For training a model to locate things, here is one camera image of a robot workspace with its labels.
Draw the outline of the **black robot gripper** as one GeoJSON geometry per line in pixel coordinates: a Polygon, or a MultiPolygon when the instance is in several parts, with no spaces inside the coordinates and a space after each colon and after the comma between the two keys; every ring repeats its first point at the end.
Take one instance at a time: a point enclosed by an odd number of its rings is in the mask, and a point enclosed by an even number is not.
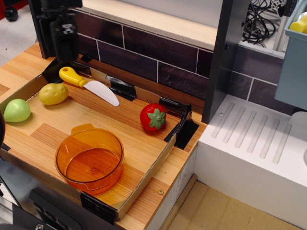
{"type": "Polygon", "coordinates": [[[78,35],[76,21],[69,20],[71,8],[83,6],[82,0],[41,0],[38,19],[59,18],[50,23],[51,40],[58,62],[74,61],[78,57],[78,35]]]}

